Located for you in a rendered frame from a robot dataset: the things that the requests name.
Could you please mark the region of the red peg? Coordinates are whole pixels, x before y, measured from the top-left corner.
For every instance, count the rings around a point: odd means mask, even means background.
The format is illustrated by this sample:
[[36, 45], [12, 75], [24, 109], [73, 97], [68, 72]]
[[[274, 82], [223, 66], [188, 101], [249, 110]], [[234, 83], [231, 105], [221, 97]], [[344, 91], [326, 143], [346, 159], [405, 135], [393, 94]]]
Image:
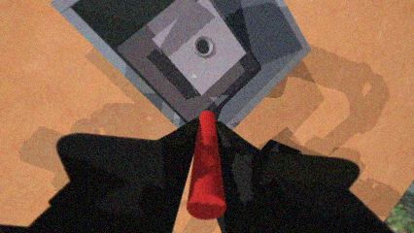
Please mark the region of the red peg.
[[210, 111], [203, 111], [199, 116], [187, 211], [194, 218], [215, 219], [225, 210], [215, 116]]

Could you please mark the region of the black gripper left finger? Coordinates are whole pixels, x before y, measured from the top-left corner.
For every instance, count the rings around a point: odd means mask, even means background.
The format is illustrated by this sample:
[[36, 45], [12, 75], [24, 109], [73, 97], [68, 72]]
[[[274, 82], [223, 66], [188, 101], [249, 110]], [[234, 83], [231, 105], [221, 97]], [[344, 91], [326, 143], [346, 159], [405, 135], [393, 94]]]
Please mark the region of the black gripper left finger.
[[172, 233], [194, 155], [199, 119], [157, 140], [73, 133], [62, 136], [58, 156], [75, 176], [150, 183], [156, 233]]

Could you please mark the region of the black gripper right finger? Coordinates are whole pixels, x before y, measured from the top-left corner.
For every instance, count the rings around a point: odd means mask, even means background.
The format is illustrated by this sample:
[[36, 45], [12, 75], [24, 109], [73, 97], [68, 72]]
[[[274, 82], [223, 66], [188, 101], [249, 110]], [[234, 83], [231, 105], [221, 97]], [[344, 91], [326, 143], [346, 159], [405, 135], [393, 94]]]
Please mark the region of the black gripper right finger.
[[224, 183], [225, 233], [249, 233], [264, 196], [275, 180], [340, 183], [349, 189], [360, 174], [344, 158], [262, 151], [216, 120]]

